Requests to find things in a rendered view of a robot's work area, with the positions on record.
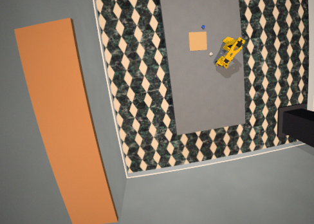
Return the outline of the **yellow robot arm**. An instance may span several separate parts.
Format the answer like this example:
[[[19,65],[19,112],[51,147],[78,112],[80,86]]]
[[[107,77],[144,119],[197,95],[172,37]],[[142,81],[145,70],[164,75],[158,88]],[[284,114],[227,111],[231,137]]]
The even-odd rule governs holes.
[[[245,40],[243,40],[240,37],[234,40],[233,38],[227,37],[223,40],[223,42],[225,43],[223,49],[228,52],[226,53],[225,57],[221,58],[220,62],[224,65],[228,65],[228,63],[230,63],[230,61],[233,59],[236,53],[238,53],[241,50],[242,44],[245,43]],[[238,49],[234,50],[237,47]]]

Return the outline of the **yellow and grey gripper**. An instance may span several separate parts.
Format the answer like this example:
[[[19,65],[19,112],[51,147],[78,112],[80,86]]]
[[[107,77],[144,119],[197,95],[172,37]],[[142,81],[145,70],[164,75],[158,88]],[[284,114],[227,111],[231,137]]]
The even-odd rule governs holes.
[[[223,66],[223,65],[224,65],[224,64],[221,64],[221,62],[220,62],[221,58],[223,58],[223,56],[221,56],[221,57],[217,60],[217,62],[215,63],[215,65],[218,65],[218,66]],[[224,67],[227,69],[228,65],[224,65]]]

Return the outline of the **orange mat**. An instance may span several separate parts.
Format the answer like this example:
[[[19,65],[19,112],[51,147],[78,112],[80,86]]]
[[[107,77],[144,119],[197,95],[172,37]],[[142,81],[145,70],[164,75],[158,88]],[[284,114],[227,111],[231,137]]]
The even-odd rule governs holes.
[[[207,50],[206,32],[189,32],[190,51]]]

